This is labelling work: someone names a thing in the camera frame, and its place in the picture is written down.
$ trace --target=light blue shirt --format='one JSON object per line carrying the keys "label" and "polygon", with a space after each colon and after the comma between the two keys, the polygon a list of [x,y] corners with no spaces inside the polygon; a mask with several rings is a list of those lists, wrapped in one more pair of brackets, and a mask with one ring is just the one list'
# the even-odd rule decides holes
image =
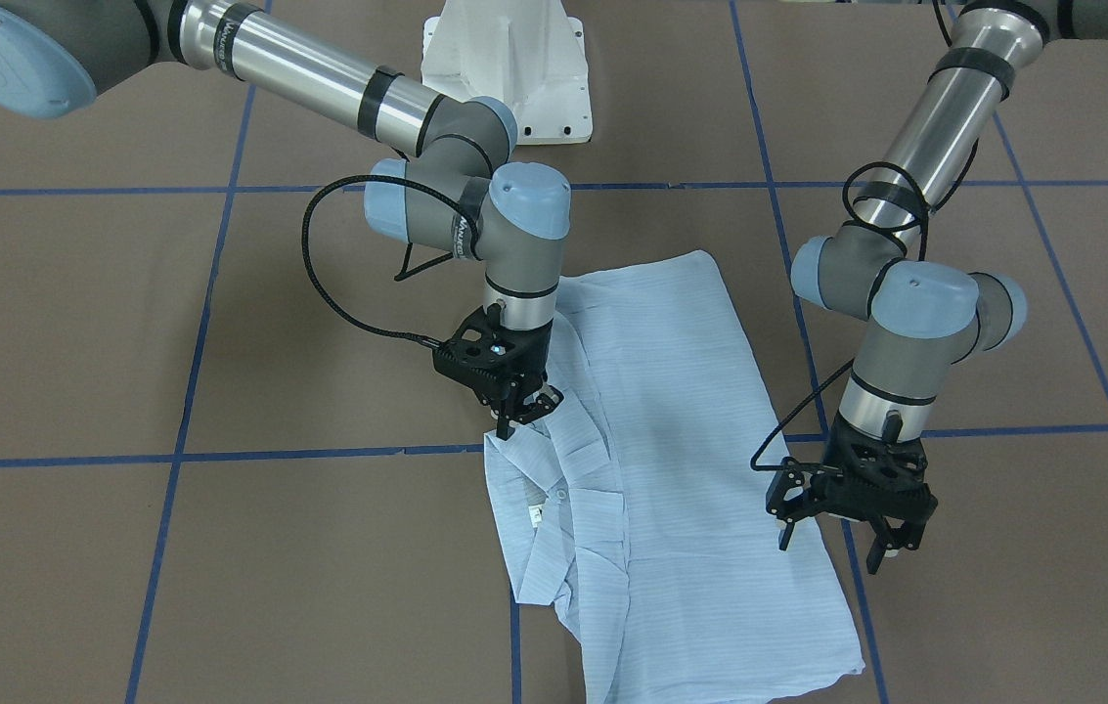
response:
{"label": "light blue shirt", "polygon": [[815,522],[777,548],[749,468],[776,414],[710,255],[566,277],[557,310],[566,398],[486,437],[485,469],[514,596],[579,639],[588,703],[760,703],[861,673]]}

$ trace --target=brown floor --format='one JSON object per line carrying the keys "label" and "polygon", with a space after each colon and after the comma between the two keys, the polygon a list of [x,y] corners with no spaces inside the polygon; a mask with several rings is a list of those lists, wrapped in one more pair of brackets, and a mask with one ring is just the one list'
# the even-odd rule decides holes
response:
{"label": "brown floor", "polygon": [[[566,273],[714,254],[789,409],[808,355],[827,375],[862,330],[799,316],[786,257],[834,231],[837,184],[883,155],[942,53],[932,14],[566,4],[596,134],[516,155],[579,186]],[[417,74],[440,6],[275,13]],[[1050,45],[1001,116],[932,257],[1016,277],[1030,319],[937,405],[923,550],[864,575],[862,526],[847,543],[822,522],[868,672],[800,701],[1108,701],[1108,44]],[[575,642],[509,602],[488,419],[304,280],[309,191],[386,155],[182,67],[65,120],[0,109],[2,703],[582,700]],[[464,264],[388,280],[401,248],[358,195],[316,232],[360,316],[442,336],[476,304]],[[807,459],[818,416],[791,428]]]}

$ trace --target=light blue joint cap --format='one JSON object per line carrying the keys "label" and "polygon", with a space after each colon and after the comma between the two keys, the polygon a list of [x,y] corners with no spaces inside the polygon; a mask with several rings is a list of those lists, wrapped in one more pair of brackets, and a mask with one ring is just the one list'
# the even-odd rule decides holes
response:
{"label": "light blue joint cap", "polygon": [[468,100],[468,103],[481,103],[490,111],[496,112],[496,116],[501,118],[501,124],[505,125],[505,136],[510,137],[510,153],[513,154],[514,146],[519,146],[519,121],[514,119],[514,112],[505,106],[501,100],[488,95],[472,98]]}
{"label": "light blue joint cap", "polygon": [[933,262],[899,262],[871,300],[871,316],[893,335],[938,339],[964,330],[977,303],[970,275]]}
{"label": "light blue joint cap", "polygon": [[[382,160],[371,169],[371,174],[406,178],[406,162]],[[406,227],[406,186],[375,180],[367,183],[362,188],[362,213],[367,215],[367,224],[380,235],[410,243],[410,231]]]}
{"label": "light blue joint cap", "polygon": [[1027,322],[1027,295],[1023,293],[1023,286],[1018,285],[1017,280],[1012,279],[1008,276],[1002,275],[988,275],[995,277],[997,282],[1001,282],[1002,288],[1010,297],[1010,307],[1013,316],[1010,316],[1010,329],[1006,330],[1005,337],[1002,338],[1001,343],[996,344],[996,347],[1001,347],[1002,344],[1009,343],[1010,338],[1019,334],[1023,329],[1023,324]]}
{"label": "light blue joint cap", "polygon": [[800,295],[801,298],[822,309],[828,307],[822,303],[822,294],[819,293],[819,261],[822,258],[822,246],[829,239],[830,236],[815,236],[801,245],[801,248],[796,251],[792,269],[789,272],[792,294]]}
{"label": "light blue joint cap", "polygon": [[496,212],[541,239],[563,239],[571,231],[571,183],[545,164],[511,163],[488,184]]}
{"label": "light blue joint cap", "polygon": [[61,118],[92,105],[96,84],[44,31],[0,8],[0,105],[30,118]]}

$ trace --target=silver arm segment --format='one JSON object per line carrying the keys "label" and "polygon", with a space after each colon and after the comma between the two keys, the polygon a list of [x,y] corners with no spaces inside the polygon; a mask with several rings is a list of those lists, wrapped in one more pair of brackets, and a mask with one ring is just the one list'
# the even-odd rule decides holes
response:
{"label": "silver arm segment", "polygon": [[[494,410],[503,439],[512,422],[553,410],[562,396],[545,382],[545,356],[571,184],[548,166],[507,163],[519,142],[509,108],[456,102],[235,0],[0,0],[0,103],[14,112],[64,115],[155,62],[218,69],[417,160],[357,177],[369,180],[367,220],[407,244],[482,261],[486,279],[483,306],[454,337],[420,344]],[[304,227],[317,285],[307,237]]]}
{"label": "silver arm segment", "polygon": [[1008,277],[907,257],[1014,75],[1058,38],[1108,39],[1108,1],[966,6],[948,52],[889,147],[888,166],[863,166],[866,183],[852,197],[847,187],[849,222],[801,246],[792,261],[796,294],[866,320],[868,329],[821,462],[787,458],[759,467],[761,449],[755,455],[755,469],[776,471],[767,508],[786,527],[780,549],[796,522],[821,512],[871,522],[872,574],[883,558],[920,548],[937,507],[920,440],[929,412],[952,365],[1018,333],[1027,299]]}

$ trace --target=gray joint housing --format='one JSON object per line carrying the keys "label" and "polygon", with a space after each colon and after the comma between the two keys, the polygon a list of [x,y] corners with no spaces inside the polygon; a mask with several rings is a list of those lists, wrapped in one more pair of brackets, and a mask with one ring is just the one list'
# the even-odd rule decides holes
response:
{"label": "gray joint housing", "polygon": [[58,41],[79,60],[102,94],[155,62],[166,52],[171,1],[113,3],[105,0],[0,0]]}
{"label": "gray joint housing", "polygon": [[974,6],[999,6],[1005,10],[1023,4],[1043,20],[1046,40],[1108,39],[1108,0],[1014,0]]}
{"label": "gray joint housing", "polygon": [[517,124],[495,100],[442,99],[425,134],[419,160],[384,160],[371,174],[411,180],[450,197],[476,232],[437,197],[394,183],[367,184],[367,222],[381,235],[483,261],[483,307],[499,303],[509,329],[547,325],[571,227],[571,183],[550,166],[505,163],[517,144]]}
{"label": "gray joint housing", "polygon": [[505,164],[492,178],[438,165],[424,160],[384,160],[371,174],[409,178],[450,197],[472,215],[478,241],[450,206],[391,183],[367,184],[362,205],[371,228],[456,258],[484,262],[483,306],[501,303],[505,328],[535,329],[548,324],[563,271],[563,241],[571,227],[571,184],[542,164]]}
{"label": "gray joint housing", "polygon": [[[823,244],[821,257],[830,263],[829,272],[843,268],[834,263],[837,249],[828,253],[832,242]],[[865,294],[845,290],[841,298],[865,307],[870,324],[840,415],[861,431],[883,437],[885,419],[895,412],[903,421],[897,440],[914,440],[951,366],[1017,334],[1027,299],[1008,277],[965,275],[932,262],[889,259],[872,279]]]}

